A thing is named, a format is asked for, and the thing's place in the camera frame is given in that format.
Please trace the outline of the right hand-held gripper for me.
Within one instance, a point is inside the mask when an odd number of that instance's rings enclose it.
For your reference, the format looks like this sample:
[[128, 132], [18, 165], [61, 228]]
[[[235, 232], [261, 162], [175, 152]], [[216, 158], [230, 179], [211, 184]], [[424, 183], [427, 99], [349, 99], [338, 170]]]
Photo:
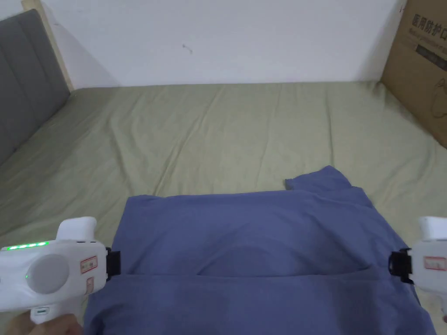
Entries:
[[447, 219], [419, 218], [422, 239], [389, 256], [389, 273], [403, 283], [438, 297], [447, 315]]

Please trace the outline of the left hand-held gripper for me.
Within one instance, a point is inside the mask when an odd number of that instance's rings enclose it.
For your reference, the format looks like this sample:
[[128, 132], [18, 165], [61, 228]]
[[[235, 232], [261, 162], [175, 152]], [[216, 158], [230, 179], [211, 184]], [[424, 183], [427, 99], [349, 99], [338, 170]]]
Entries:
[[95, 239], [96, 225], [94, 217], [67, 219], [54, 240], [2, 248], [0, 311], [29, 310], [35, 324], [79, 317], [83, 300], [121, 273], [120, 252]]

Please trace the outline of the person's left hand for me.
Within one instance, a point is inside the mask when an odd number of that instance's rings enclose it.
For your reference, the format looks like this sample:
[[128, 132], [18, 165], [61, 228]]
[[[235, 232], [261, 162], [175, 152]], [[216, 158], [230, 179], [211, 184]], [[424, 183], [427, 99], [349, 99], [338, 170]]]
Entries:
[[24, 312], [10, 320], [6, 335], [82, 335], [83, 328], [73, 314], [65, 314], [53, 320], [35, 324], [30, 312]]

